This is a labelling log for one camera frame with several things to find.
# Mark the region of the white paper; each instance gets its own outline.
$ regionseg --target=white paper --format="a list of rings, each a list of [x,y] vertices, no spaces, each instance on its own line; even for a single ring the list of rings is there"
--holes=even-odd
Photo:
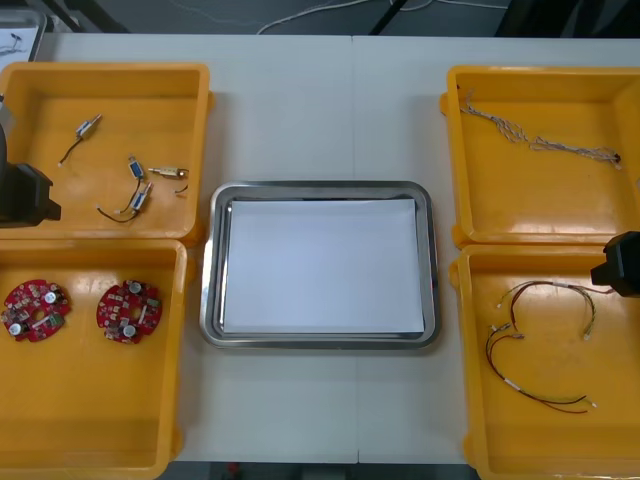
[[[423,332],[413,200],[233,202],[226,333]]]
[[[9,50],[15,42],[11,34],[17,35],[22,40],[16,45],[16,52],[2,54],[2,51]],[[0,72],[4,67],[13,62],[28,62],[29,54],[36,41],[38,29],[33,28],[3,28],[0,30]]]

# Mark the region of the yellow plastic tray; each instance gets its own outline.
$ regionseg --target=yellow plastic tray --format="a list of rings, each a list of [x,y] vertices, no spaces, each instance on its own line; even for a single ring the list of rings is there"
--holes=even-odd
[[[5,68],[0,92],[15,117],[9,161],[28,163],[52,181],[59,222],[3,229],[0,238],[176,238],[194,243],[205,130],[213,96],[209,71],[196,64],[16,63]],[[93,135],[58,162],[82,122],[101,113]],[[122,209],[136,181],[134,154],[145,167],[189,169],[184,181],[147,173],[154,187],[142,214],[120,225],[96,211]]]
[[[187,254],[175,240],[0,242],[2,301],[21,282],[64,286],[72,312],[53,337],[0,332],[0,478],[155,478],[179,445],[175,426]],[[137,345],[104,338],[102,294],[136,278],[164,310]]]
[[[459,293],[469,436],[468,462],[484,480],[634,477],[640,472],[640,303],[592,295],[591,339],[584,299],[535,287],[518,301],[526,338],[503,342],[496,363],[518,385],[540,395],[586,394],[598,404],[583,415],[554,412],[515,392],[490,369],[484,348],[490,325],[509,321],[501,296],[516,284],[545,279],[590,286],[600,247],[466,247],[452,264]]]
[[[530,138],[614,148],[622,170],[504,138],[472,105],[521,125]],[[604,244],[640,227],[640,69],[455,67],[447,115],[458,246]]]

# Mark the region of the white tabletop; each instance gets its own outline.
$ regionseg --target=white tabletop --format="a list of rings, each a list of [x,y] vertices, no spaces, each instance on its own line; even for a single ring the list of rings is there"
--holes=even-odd
[[[415,353],[221,351],[185,327],[178,460],[463,462],[466,431],[445,119],[456,64],[640,65],[634,40],[45,36],[40,60],[200,62],[217,106],[202,205],[232,180],[412,180],[433,200],[443,328]]]

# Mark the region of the red circuit board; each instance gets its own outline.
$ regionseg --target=red circuit board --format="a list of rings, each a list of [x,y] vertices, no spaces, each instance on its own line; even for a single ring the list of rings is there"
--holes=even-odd
[[[104,336],[121,343],[138,343],[144,335],[151,335],[161,316],[158,289],[136,280],[125,280],[107,290],[96,312]]]
[[[39,342],[64,325],[71,304],[64,290],[46,280],[30,280],[18,285],[4,301],[7,310],[0,315],[5,328],[16,341],[28,338]]]

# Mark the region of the stainless steel tray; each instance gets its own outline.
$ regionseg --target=stainless steel tray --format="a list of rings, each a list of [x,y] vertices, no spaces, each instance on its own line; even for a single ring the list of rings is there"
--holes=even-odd
[[[221,318],[225,302],[231,204],[274,200],[413,199],[420,267],[420,294],[425,331],[374,334],[239,334],[225,333]],[[431,343],[440,330],[435,235],[429,194],[413,182],[309,181],[251,182],[221,186],[211,199],[209,237],[205,246],[200,327],[218,347],[416,349]]]

